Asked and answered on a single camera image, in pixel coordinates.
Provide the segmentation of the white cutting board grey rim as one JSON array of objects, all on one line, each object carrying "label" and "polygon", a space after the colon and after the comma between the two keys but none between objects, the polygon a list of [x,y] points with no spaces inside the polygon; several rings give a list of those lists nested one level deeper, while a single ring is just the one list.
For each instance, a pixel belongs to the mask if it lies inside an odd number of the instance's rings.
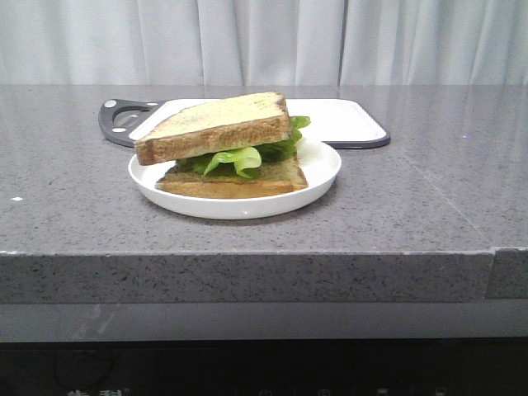
[{"label": "white cutting board grey rim", "polygon": [[[161,121],[180,110],[206,103],[206,99],[168,101],[128,101],[110,99],[99,110],[102,133],[113,143],[133,147]],[[292,116],[307,116],[311,124],[303,128],[305,137],[317,139],[335,149],[383,147],[391,136],[359,104],[342,99],[288,99]]]}]

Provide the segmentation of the toasted bread slice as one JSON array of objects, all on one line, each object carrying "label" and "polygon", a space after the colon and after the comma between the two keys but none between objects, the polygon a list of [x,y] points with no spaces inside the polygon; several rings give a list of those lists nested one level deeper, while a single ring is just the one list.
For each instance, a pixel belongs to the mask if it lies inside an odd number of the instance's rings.
[{"label": "toasted bread slice", "polygon": [[263,163],[254,177],[239,176],[232,163],[220,164],[207,174],[196,171],[189,159],[176,163],[155,183],[161,191],[212,199],[246,199],[277,196],[308,187],[295,154]]},{"label": "toasted bread slice", "polygon": [[141,165],[275,143],[293,136],[285,96],[259,92],[178,111],[134,143]]}]

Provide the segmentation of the white round plate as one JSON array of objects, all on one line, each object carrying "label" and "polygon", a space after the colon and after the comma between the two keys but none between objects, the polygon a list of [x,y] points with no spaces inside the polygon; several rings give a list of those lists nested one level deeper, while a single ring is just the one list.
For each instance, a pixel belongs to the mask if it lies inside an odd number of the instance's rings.
[{"label": "white round plate", "polygon": [[166,210],[204,219],[259,219],[282,215],[315,202],[330,189],[342,166],[342,159],[334,148],[311,138],[302,138],[298,142],[298,158],[308,187],[261,198],[209,199],[156,189],[155,182],[174,162],[142,166],[133,156],[128,172],[144,197]]}]

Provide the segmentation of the white curtain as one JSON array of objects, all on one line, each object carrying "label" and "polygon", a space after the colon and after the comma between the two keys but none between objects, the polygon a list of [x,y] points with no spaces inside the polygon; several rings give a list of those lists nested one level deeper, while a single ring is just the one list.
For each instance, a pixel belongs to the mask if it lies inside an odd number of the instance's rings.
[{"label": "white curtain", "polygon": [[524,1],[4,1],[5,84],[527,83]]}]

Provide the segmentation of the green lettuce leaf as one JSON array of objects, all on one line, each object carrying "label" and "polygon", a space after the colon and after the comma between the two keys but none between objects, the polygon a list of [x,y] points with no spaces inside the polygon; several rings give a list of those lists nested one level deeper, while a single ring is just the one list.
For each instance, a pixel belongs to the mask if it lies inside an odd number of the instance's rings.
[{"label": "green lettuce leaf", "polygon": [[302,138],[300,130],[307,127],[311,119],[308,116],[297,115],[291,117],[290,120],[293,125],[293,135],[289,139],[177,160],[177,169],[194,172],[199,176],[259,177],[261,167],[264,165],[271,165],[296,156],[297,143]]}]

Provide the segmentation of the black appliance front panel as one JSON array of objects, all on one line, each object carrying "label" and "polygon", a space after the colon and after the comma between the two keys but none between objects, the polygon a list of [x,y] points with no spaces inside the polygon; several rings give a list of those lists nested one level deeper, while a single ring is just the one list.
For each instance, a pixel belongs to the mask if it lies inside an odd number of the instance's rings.
[{"label": "black appliance front panel", "polygon": [[525,338],[4,344],[4,395],[524,395]]}]

